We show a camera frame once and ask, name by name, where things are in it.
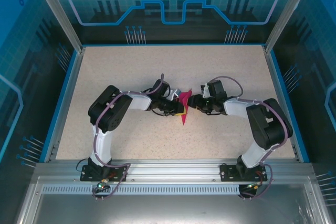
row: red cloth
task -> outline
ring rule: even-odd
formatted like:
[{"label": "red cloth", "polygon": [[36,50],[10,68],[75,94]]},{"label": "red cloth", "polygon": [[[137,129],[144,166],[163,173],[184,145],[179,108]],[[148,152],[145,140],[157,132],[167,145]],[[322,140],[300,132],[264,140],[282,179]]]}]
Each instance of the red cloth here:
[{"label": "red cloth", "polygon": [[180,103],[182,103],[183,106],[185,107],[185,114],[181,115],[183,125],[184,125],[185,119],[187,117],[187,112],[188,112],[187,103],[188,103],[189,97],[191,97],[191,94],[192,94],[192,90],[190,89],[188,92],[181,92],[181,94],[179,96]]}]

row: enclosure wall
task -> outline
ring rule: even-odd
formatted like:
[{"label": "enclosure wall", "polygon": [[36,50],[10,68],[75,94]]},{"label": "enclosure wall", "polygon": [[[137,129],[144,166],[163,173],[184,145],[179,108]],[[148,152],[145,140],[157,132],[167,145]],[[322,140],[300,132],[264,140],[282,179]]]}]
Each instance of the enclosure wall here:
[{"label": "enclosure wall", "polygon": [[[274,53],[317,175],[336,172],[336,0],[301,0]],[[331,179],[320,184],[335,198]]]},{"label": "enclosure wall", "polygon": [[60,0],[83,44],[264,43],[287,0]]},{"label": "enclosure wall", "polygon": [[73,48],[45,0],[0,5],[0,222],[14,223]]}]

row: yellow object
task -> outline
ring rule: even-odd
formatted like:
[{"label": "yellow object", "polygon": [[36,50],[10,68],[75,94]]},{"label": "yellow object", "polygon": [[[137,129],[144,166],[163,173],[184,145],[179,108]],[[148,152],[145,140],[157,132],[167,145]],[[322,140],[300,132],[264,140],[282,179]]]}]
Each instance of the yellow object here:
[{"label": "yellow object", "polygon": [[187,113],[187,111],[185,110],[185,107],[183,109],[183,113],[178,113],[178,114],[175,114],[175,115],[185,115]]}]

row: black mounting bracket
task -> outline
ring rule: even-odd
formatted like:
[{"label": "black mounting bracket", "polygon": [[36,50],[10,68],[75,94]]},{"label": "black mounting bracket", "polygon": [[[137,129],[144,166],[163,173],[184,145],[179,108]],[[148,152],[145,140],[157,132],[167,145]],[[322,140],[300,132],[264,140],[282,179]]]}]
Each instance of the black mounting bracket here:
[{"label": "black mounting bracket", "polygon": [[80,181],[89,181],[89,182],[99,182],[104,178],[108,178],[110,182],[119,182],[123,173],[126,170],[126,167],[121,168],[110,168],[110,167],[102,167],[105,168],[105,175],[102,176],[101,173],[97,172],[96,169],[94,169],[90,165],[83,165],[82,172],[80,175]]},{"label": "black mounting bracket", "polygon": [[245,174],[244,178],[240,176],[236,165],[222,164],[221,166],[219,166],[219,172],[222,182],[259,182],[260,177],[256,173],[257,171],[262,173],[263,181],[267,181],[266,169],[260,165],[249,169],[248,173]]}]

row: metal pin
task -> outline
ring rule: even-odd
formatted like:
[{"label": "metal pin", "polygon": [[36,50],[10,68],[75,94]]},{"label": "metal pin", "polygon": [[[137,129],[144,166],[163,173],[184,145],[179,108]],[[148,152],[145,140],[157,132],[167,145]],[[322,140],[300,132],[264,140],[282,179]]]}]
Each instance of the metal pin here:
[{"label": "metal pin", "polygon": [[226,43],[226,39],[227,39],[227,36],[228,36],[229,32],[230,32],[230,30],[226,30],[226,35],[225,35],[224,43]]},{"label": "metal pin", "polygon": [[322,196],[329,196],[329,195],[335,195],[336,193],[333,194],[322,194]]},{"label": "metal pin", "polygon": [[125,37],[126,37],[127,45],[129,45],[130,43],[128,42],[127,31],[124,31],[124,34],[125,34]]},{"label": "metal pin", "polygon": [[69,59],[71,59],[71,55],[69,54],[69,52],[66,50],[66,47],[65,46],[62,46],[61,43],[59,43],[59,45],[61,46],[63,52],[69,57]]},{"label": "metal pin", "polygon": [[329,170],[327,173],[324,173],[324,174],[321,174],[321,175],[316,176],[316,178],[318,178],[318,177],[322,177],[322,176],[325,176],[325,175],[329,175],[329,176],[331,176],[331,175],[332,175],[332,172]]},{"label": "metal pin", "polygon": [[293,67],[289,72],[287,71],[287,72],[282,76],[282,78],[285,79],[290,73],[292,73],[292,71],[293,71],[297,66],[298,66],[298,64],[295,64],[294,67]]},{"label": "metal pin", "polygon": [[43,142],[41,142],[41,141],[37,140],[36,138],[34,138],[33,135],[30,136],[30,140],[35,140],[36,142],[39,142],[40,144],[44,145]]},{"label": "metal pin", "polygon": [[292,82],[292,84],[291,85],[288,85],[287,86],[287,90],[288,89],[291,89],[295,84],[297,84],[297,82],[299,81],[299,80],[301,80],[302,79],[302,76],[299,76],[299,78],[297,79],[297,80],[295,80],[294,82]]},{"label": "metal pin", "polygon": [[299,70],[296,73],[294,73],[290,78],[287,78],[285,80],[285,85],[287,85],[296,76],[297,73],[299,73]]},{"label": "metal pin", "polygon": [[140,43],[140,37],[139,37],[139,31],[136,31],[136,35],[138,36],[139,44],[141,44]]},{"label": "metal pin", "polygon": [[33,154],[35,154],[35,155],[37,155],[37,156],[40,156],[40,154],[37,154],[36,152],[33,152],[33,151],[31,151],[31,150],[28,150],[28,149],[24,148],[23,145],[20,145],[19,149],[20,149],[20,150],[25,150],[25,151],[28,151],[28,152],[30,152],[30,153],[33,153]]},{"label": "metal pin", "polygon": [[143,40],[142,40],[142,32],[141,32],[141,28],[142,28],[142,26],[138,26],[138,29],[140,30],[141,43],[143,43]]},{"label": "metal pin", "polygon": [[336,176],[330,177],[330,178],[325,178],[325,179],[320,179],[320,180],[318,180],[318,182],[325,181],[325,180],[328,180],[328,179],[333,179],[333,178],[336,178]]},{"label": "metal pin", "polygon": [[247,27],[247,25],[243,25],[243,31],[241,32],[241,36],[240,36],[240,39],[239,41],[241,41],[243,35],[244,35],[244,31],[245,31],[245,28]]},{"label": "metal pin", "polygon": [[34,149],[34,150],[36,150],[36,151],[38,151],[38,152],[42,152],[42,151],[40,151],[39,149],[37,149],[37,148],[35,148],[35,147],[32,147],[31,144],[27,144],[27,148],[32,148],[32,149]]},{"label": "metal pin", "polygon": [[28,140],[25,136],[22,138],[22,140],[23,140],[23,141],[30,142],[31,144],[34,144],[34,145],[36,145],[36,146],[38,146],[38,147],[40,147],[40,148],[43,148],[43,146],[40,146],[39,144],[36,144],[36,143],[34,143],[33,141]]},{"label": "metal pin", "polygon": [[285,75],[286,75],[292,68],[293,68],[293,66],[291,65],[291,66],[289,67],[289,69],[286,71],[286,73],[283,74],[283,76],[285,76]]},{"label": "metal pin", "polygon": [[235,35],[235,38],[233,39],[233,43],[235,42],[236,40],[236,37],[237,37],[237,34],[238,34],[238,30],[240,29],[240,25],[237,26],[237,31],[236,31],[236,35]]},{"label": "metal pin", "polygon": [[68,62],[65,60],[65,58],[62,55],[58,55],[57,53],[55,53],[55,56],[57,57],[57,59],[59,59],[61,62],[64,63],[65,66],[68,66]]},{"label": "metal pin", "polygon": [[298,78],[297,77],[294,77],[294,79],[293,80],[291,80],[290,81],[290,83],[287,85],[286,84],[286,89],[288,89],[295,81],[297,81],[298,80]]},{"label": "metal pin", "polygon": [[239,40],[239,37],[241,36],[241,33],[242,33],[242,31],[241,31],[241,30],[239,30],[239,31],[238,31],[238,33],[239,33],[239,35],[237,36],[237,39],[236,39],[236,44],[238,43],[238,40]]},{"label": "metal pin", "polygon": [[291,90],[289,90],[289,92],[288,92],[288,94],[290,94],[296,87],[298,87],[298,86],[300,86],[300,84],[299,83],[296,83],[296,85],[291,89]]},{"label": "metal pin", "polygon": [[137,42],[137,36],[136,36],[136,33],[135,33],[135,26],[132,26],[132,28],[133,28],[133,32],[134,32],[134,36],[135,36],[135,43],[137,44],[138,42]]},{"label": "metal pin", "polygon": [[68,65],[62,60],[61,58],[58,58],[58,62],[60,65],[62,65],[66,70],[68,69]]},{"label": "metal pin", "polygon": [[62,59],[64,59],[64,60],[67,62],[67,64],[69,64],[69,63],[70,63],[70,60],[69,60],[69,58],[64,54],[64,52],[61,52],[61,50],[60,50],[59,48],[57,48],[57,51],[58,51],[59,54],[62,56]]},{"label": "metal pin", "polygon": [[244,32],[244,36],[243,36],[243,39],[241,40],[241,42],[240,43],[244,43],[244,39],[245,39],[245,36],[246,36],[246,34],[248,33],[248,30],[246,30],[245,32]]},{"label": "metal pin", "polygon": [[30,167],[32,167],[32,168],[35,168],[34,165],[28,165],[28,164],[26,164],[24,161],[21,161],[21,165],[26,165],[26,166],[30,166]]},{"label": "metal pin", "polygon": [[142,31],[142,34],[143,34],[143,40],[145,41],[145,45],[146,45],[146,32]]},{"label": "metal pin", "polygon": [[62,63],[62,65],[67,69],[67,68],[68,68],[68,65],[66,64],[65,60],[62,59],[62,57],[59,56],[57,53],[55,53],[55,56],[56,56],[56,58],[58,59],[58,61],[59,61],[60,63]]},{"label": "metal pin", "polygon": [[335,182],[335,180],[333,180],[333,181],[330,182],[330,183],[323,184],[323,185],[319,185],[319,186],[321,187],[321,186],[329,186],[329,185],[336,186],[336,182]]},{"label": "metal pin", "polygon": [[36,157],[34,157],[34,156],[31,156],[31,155],[29,155],[27,152],[25,152],[25,153],[23,154],[23,156],[25,156],[25,157],[31,157],[31,158],[33,158],[33,159],[36,159],[37,161],[39,161],[39,159],[38,159],[38,158],[36,158]]},{"label": "metal pin", "polygon": [[231,36],[231,32],[232,32],[232,29],[234,28],[235,26],[234,25],[231,25],[231,30],[230,30],[230,33],[229,33],[229,37],[228,37],[228,40],[230,39],[230,36]]},{"label": "metal pin", "polygon": [[236,33],[236,31],[235,30],[233,30],[232,31],[232,36],[231,36],[231,40],[230,40],[230,44],[232,43],[232,39],[233,39],[233,36],[234,36],[234,34]]},{"label": "metal pin", "polygon": [[130,31],[130,34],[132,36],[133,45],[135,45],[135,43],[134,43],[134,37],[133,37],[133,31]]},{"label": "metal pin", "polygon": [[35,161],[31,161],[31,160],[29,160],[29,159],[27,159],[27,158],[21,157],[19,154],[16,154],[16,158],[17,158],[17,159],[21,158],[21,159],[23,159],[23,160],[25,160],[25,161],[29,161],[29,162],[32,162],[32,163],[35,163],[35,164],[36,164]]},{"label": "metal pin", "polygon": [[127,33],[128,33],[128,38],[130,39],[130,43],[131,43],[131,35],[130,35],[130,31],[128,28],[130,28],[129,26],[125,26],[127,29]]},{"label": "metal pin", "polygon": [[328,189],[323,189],[323,190],[321,190],[321,191],[328,191],[328,190],[332,190],[332,189],[336,189],[336,187],[328,188]]},{"label": "metal pin", "polygon": [[63,65],[61,64],[61,62],[58,60],[57,63],[61,66],[61,68],[64,70],[64,72],[66,73],[67,70],[65,69],[65,67],[63,67]]},{"label": "metal pin", "polygon": [[289,80],[289,78],[295,76],[295,74],[296,74],[295,72],[291,72],[291,73],[289,73],[289,74],[284,78],[284,82],[287,82],[287,81]]}]

